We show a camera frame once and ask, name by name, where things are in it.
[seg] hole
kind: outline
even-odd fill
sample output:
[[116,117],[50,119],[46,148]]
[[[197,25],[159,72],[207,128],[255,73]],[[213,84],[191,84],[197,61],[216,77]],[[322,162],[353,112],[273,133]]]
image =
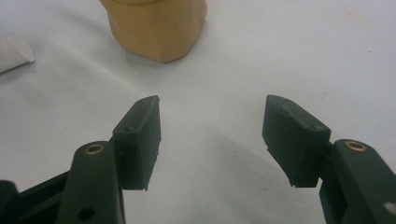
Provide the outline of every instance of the hole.
[[103,151],[103,149],[105,149],[105,147],[103,145],[92,145],[92,146],[85,148],[84,152],[85,152],[85,154],[93,155],[93,154]]
[[87,221],[91,219],[94,215],[95,215],[95,210],[93,210],[92,208],[86,208],[78,213],[78,220]]
[[363,151],[367,150],[367,147],[364,144],[362,144],[360,142],[355,142],[355,141],[347,141],[346,146],[349,149],[352,149],[354,151],[359,151],[359,152],[363,152]]

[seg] plastic part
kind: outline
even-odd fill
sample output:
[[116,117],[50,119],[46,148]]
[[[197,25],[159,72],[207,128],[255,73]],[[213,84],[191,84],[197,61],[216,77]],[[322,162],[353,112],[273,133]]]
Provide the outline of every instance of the plastic part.
[[9,34],[0,39],[0,73],[35,61],[35,54],[20,35]]
[[70,168],[56,224],[124,223],[122,191],[111,143],[80,147]]
[[386,207],[396,202],[395,174],[372,147],[338,140],[332,164],[347,201],[343,223],[396,223],[396,216]]
[[123,189],[147,189],[161,141],[160,98],[136,102],[113,131]]
[[151,60],[183,57],[198,39],[206,0],[101,0],[120,45]]
[[331,130],[286,98],[268,95],[262,137],[268,151],[296,188],[318,183],[318,161]]

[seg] brass insert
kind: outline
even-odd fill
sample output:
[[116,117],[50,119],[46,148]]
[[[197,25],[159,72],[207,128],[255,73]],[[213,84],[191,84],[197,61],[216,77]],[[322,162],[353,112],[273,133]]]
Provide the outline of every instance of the brass insert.
[[91,146],[88,146],[87,148],[85,148],[84,152],[87,155],[94,155],[94,154],[100,153],[104,149],[105,149],[105,146],[103,146],[103,145],[91,145]]
[[349,149],[352,149],[354,151],[363,152],[367,150],[367,146],[360,142],[346,141],[345,144]]

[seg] white table surface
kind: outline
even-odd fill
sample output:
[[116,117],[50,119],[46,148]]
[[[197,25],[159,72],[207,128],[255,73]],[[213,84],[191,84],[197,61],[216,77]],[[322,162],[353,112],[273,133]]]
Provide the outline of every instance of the white table surface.
[[0,179],[22,191],[67,171],[150,95],[163,140],[148,191],[124,191],[127,223],[325,223],[318,188],[292,188],[266,151],[267,94],[396,170],[395,1],[207,4],[190,53],[155,63],[120,47],[99,1],[0,1],[0,36],[36,57],[0,74]]

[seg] tan octagonal block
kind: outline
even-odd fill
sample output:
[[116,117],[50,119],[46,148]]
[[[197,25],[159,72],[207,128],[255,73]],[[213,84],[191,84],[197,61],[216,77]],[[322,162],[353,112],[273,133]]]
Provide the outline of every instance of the tan octagonal block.
[[206,0],[101,0],[111,32],[126,50],[167,63],[198,39]]

